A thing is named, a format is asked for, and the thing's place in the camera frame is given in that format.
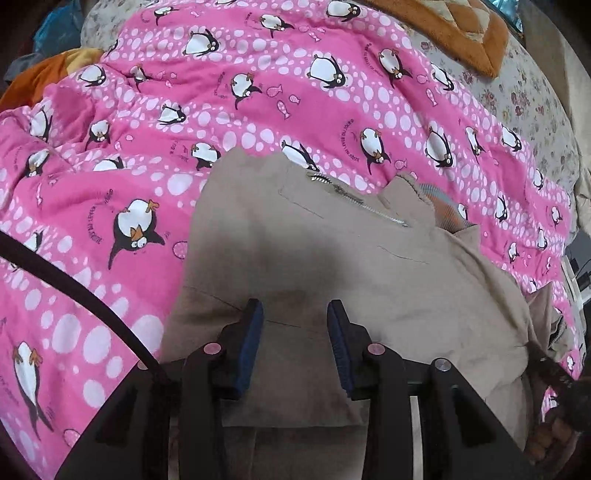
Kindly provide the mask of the person's right hand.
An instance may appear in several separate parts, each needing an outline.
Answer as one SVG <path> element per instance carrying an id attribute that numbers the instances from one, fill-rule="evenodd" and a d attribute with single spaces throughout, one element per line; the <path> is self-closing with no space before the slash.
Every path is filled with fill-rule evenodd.
<path id="1" fill-rule="evenodd" d="M 580 433 L 565 420 L 563 408 L 549 410 L 544 421 L 528 437 L 525 454 L 533 465 L 560 470 L 575 452 Z"/>

